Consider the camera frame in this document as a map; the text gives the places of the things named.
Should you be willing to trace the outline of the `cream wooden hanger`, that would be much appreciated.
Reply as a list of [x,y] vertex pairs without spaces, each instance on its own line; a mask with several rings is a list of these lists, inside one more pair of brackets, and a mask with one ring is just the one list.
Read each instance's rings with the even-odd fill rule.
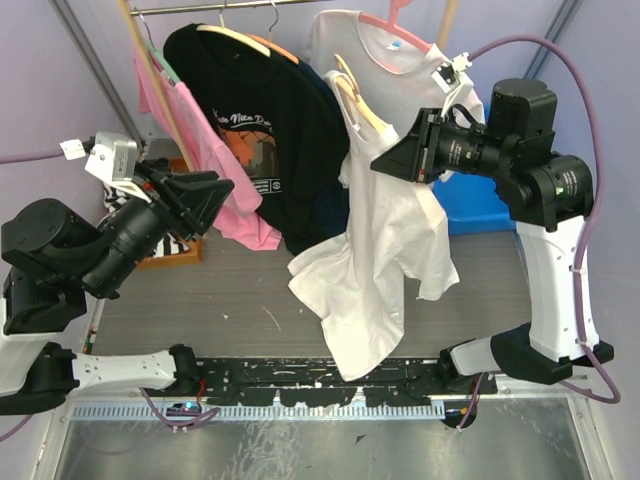
[[352,101],[352,105],[356,108],[361,117],[377,134],[384,133],[386,130],[386,123],[369,108],[362,98],[358,83],[347,63],[339,54],[334,55],[334,61],[336,67],[340,71],[340,74],[335,81],[336,86]]

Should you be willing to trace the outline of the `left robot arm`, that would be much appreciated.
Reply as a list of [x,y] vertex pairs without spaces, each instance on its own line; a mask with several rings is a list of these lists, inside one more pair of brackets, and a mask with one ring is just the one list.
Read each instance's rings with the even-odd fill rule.
[[37,200],[1,227],[11,269],[1,294],[1,413],[33,415],[72,392],[142,388],[188,396],[200,384],[193,350],[94,357],[55,337],[87,312],[87,298],[115,300],[126,278],[172,235],[202,237],[234,184],[213,171],[165,173],[137,165],[130,197],[99,225],[53,198]]

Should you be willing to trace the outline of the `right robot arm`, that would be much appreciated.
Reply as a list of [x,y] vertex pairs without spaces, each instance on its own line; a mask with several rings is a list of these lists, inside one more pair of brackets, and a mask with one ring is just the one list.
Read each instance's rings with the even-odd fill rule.
[[553,150],[557,98],[534,79],[504,79],[490,115],[477,122],[462,105],[423,108],[409,133],[371,164],[374,171],[428,184],[453,171],[493,180],[522,245],[531,319],[511,330],[444,349],[444,390],[459,394],[474,375],[501,372],[553,385],[575,367],[611,361],[614,349],[593,323],[580,238],[594,208],[591,171]]

